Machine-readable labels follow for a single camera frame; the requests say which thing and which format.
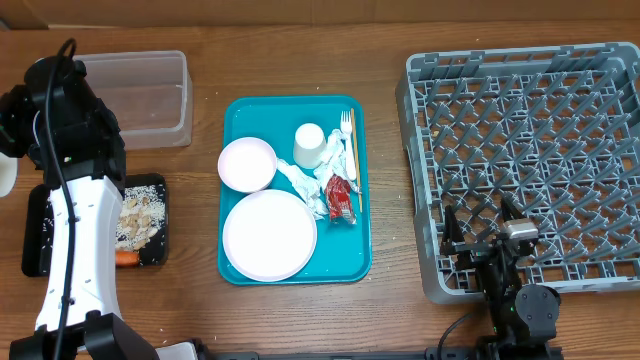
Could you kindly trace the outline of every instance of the fork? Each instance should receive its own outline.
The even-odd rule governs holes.
[[[353,144],[351,143],[351,113],[343,111],[340,118],[340,131],[347,137],[345,140],[345,148],[347,150],[347,177],[349,180],[356,179],[356,163],[353,157]]]

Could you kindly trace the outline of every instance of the black tray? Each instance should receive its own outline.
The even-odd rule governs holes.
[[[158,197],[164,201],[164,225],[151,240],[138,251],[141,266],[162,265],[169,255],[169,189],[160,174],[130,175],[125,180],[127,188],[155,185]],[[29,195],[27,228],[22,249],[22,273],[29,277],[48,276],[53,250],[53,209],[47,205],[49,189],[43,184],[36,186]]]

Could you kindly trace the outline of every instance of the clear plastic container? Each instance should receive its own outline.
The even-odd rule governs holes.
[[[191,144],[193,89],[181,51],[78,55],[116,115],[127,150]]]

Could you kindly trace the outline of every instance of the carrot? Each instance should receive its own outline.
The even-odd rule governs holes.
[[[140,263],[140,254],[131,251],[116,251],[116,266],[136,266]]]

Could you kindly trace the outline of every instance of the red wrapper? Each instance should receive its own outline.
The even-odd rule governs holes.
[[[327,197],[327,205],[329,207],[329,219],[331,221],[337,221],[340,218],[344,218],[349,224],[356,223],[356,215],[353,213],[353,206],[351,205],[351,187],[347,180],[333,175],[327,183],[327,188],[324,191]]]

